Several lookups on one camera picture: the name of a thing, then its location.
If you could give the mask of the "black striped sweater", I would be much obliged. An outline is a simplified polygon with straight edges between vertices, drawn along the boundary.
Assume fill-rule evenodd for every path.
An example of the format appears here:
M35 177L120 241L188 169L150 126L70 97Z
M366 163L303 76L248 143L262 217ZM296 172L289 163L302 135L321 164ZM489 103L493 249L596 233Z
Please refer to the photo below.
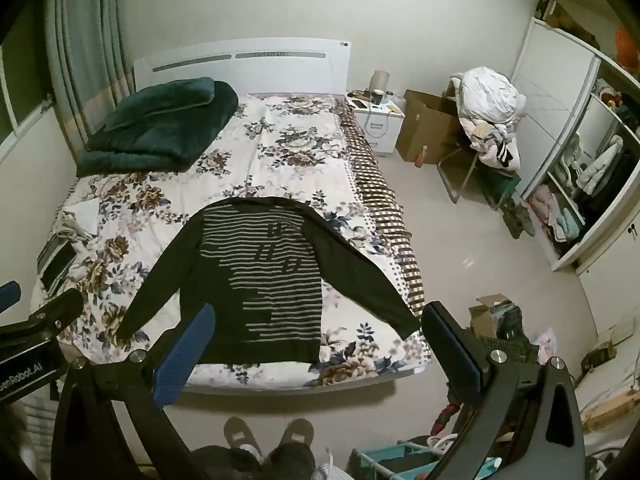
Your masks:
M190 218L157 259L116 337L127 341L172 297L216 328L204 364L317 363L322 285L406 339L419 321L385 273L309 206L282 197L227 198Z

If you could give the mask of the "pile of white clothes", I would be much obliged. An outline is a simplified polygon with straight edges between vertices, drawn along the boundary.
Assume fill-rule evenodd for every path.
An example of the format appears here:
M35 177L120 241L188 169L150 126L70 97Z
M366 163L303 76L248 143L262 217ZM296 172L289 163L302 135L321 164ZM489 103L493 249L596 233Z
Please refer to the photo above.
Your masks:
M457 114L471 148L490 168L521 167L516 129L525 115L526 96L503 74L480 66L450 77Z

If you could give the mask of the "white folded cloth on bed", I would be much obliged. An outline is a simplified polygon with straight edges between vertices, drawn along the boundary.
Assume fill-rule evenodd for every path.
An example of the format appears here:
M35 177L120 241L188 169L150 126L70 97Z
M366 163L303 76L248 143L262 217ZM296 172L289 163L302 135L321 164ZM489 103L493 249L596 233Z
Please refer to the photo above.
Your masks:
M64 206L62 211L66 216L71 216L85 233L90 236L98 235L100 223L100 200L98 198Z

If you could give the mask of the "small open cardboard box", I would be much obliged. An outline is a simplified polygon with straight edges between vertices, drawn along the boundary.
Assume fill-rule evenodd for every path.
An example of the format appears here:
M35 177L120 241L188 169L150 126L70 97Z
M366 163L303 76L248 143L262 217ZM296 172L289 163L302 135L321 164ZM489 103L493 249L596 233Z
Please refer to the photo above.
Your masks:
M469 308L472 332L479 337L514 340L524 335L522 311L503 294L477 298Z

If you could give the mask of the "teal plastic rack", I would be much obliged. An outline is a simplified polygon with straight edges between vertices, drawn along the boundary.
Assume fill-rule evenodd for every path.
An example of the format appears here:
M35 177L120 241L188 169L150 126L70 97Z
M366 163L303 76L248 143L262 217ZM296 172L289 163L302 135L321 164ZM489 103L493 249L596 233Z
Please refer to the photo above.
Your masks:
M354 479L417 479L428 476L441 458L431 448L411 443L374 450L354 448L347 473Z

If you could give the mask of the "left grey slipper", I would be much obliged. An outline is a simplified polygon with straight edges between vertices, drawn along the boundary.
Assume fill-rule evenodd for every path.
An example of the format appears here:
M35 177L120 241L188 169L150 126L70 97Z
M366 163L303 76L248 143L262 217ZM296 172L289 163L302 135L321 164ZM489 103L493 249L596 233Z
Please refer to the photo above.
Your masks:
M242 418L232 416L224 423L224 437L230 448L249 452L259 463L264 460L252 430Z

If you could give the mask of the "grey slipper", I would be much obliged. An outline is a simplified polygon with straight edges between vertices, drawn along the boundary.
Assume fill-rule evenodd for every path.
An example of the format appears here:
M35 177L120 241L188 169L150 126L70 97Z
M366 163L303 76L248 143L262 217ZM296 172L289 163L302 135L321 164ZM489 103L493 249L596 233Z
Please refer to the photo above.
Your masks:
M314 442L314 426L306 418L294 418L286 426L280 440L280 446L299 448L309 451Z
M249 452L259 463L264 460L252 430L242 418L232 416L224 423L224 437L230 448Z

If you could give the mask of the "right grey slipper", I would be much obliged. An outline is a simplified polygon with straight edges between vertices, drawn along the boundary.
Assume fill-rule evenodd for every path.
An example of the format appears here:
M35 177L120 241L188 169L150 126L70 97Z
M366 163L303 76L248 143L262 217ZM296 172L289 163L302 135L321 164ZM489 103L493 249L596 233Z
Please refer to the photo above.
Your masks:
M286 426L280 440L280 446L299 448L309 451L314 442L314 426L306 418L294 418Z

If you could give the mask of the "dark green folded quilt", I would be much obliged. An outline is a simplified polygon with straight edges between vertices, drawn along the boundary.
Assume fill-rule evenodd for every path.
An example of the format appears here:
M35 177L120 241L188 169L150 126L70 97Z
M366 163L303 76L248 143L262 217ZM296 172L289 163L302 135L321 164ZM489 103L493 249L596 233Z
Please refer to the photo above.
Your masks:
M230 84L179 79L134 92L90 136L76 176L189 169L239 105Z

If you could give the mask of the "grey-green curtain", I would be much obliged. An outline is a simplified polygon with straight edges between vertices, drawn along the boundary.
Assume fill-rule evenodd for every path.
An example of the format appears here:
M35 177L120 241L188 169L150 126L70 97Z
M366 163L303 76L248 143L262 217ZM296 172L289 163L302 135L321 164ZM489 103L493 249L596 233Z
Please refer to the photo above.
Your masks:
M44 0L43 15L56 116L77 157L117 104L134 92L119 0Z

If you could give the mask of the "metal folding chair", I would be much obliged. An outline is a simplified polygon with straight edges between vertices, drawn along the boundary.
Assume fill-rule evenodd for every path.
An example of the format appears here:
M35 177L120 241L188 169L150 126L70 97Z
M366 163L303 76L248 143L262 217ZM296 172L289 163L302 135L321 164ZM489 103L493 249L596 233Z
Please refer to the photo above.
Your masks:
M510 200L521 181L515 171L489 167L477 152L455 148L436 165L449 199L456 204L463 196L480 194L492 210Z

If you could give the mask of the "white wardrobe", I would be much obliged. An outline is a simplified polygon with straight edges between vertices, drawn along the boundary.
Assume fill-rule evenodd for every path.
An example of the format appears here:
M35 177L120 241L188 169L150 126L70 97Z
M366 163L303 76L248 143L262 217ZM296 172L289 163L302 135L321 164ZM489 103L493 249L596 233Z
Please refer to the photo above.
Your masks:
M612 148L614 138L622 140L622 154L638 154L638 130L620 108L626 100L638 102L639 83L600 50L536 18L529 23L511 81L526 97L516 134L518 197L529 202L545 186L578 229L574 240L561 240L559 230L537 224L551 267L559 270L597 246L638 188L639 166L633 164L614 188L605 180L594 186L592 195L601 196L605 206L593 210L577 180Z

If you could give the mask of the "brown cardboard box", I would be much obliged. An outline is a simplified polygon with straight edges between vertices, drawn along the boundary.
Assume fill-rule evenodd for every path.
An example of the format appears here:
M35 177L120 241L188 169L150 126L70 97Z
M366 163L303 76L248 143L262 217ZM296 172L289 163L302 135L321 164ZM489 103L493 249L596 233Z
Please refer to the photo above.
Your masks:
M424 164L436 165L457 147L461 129L457 105L453 100L410 89L405 91L404 99L405 118L396 151L412 164L425 153Z

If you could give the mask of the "white nightstand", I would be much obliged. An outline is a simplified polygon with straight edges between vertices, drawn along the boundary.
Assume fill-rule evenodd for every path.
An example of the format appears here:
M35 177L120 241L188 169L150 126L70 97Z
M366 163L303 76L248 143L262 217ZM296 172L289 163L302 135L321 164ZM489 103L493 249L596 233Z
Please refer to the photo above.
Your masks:
M347 102L372 150L383 156L393 154L405 119L402 110L390 101L375 105L348 96Z

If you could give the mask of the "floral bed blanket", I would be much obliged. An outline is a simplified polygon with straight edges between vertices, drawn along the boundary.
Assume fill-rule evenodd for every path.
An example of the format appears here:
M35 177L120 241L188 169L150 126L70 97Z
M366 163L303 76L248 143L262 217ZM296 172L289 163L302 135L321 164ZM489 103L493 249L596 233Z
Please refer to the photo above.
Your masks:
M105 364L210 304L191 390L305 390L419 373L424 289L401 206L341 96L241 96L183 172L79 180L30 304L73 288L67 350Z

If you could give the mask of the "white bed headboard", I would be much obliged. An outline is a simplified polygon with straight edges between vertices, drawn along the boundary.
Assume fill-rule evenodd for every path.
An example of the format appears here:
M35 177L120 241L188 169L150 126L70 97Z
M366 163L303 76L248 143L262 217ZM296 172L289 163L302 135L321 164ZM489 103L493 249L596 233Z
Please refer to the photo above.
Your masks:
M209 77L230 84L239 94L344 94L351 50L348 41L320 38L206 42L138 58L134 88Z

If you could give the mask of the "beige lamp on nightstand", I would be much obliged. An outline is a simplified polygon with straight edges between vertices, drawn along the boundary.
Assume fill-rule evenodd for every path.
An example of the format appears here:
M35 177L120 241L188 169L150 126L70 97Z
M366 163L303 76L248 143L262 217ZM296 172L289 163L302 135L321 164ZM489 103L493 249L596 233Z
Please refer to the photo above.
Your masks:
M381 91L382 93L385 93L389 80L389 72L386 72L386 70L376 70L371 76L369 91L371 93L375 91Z

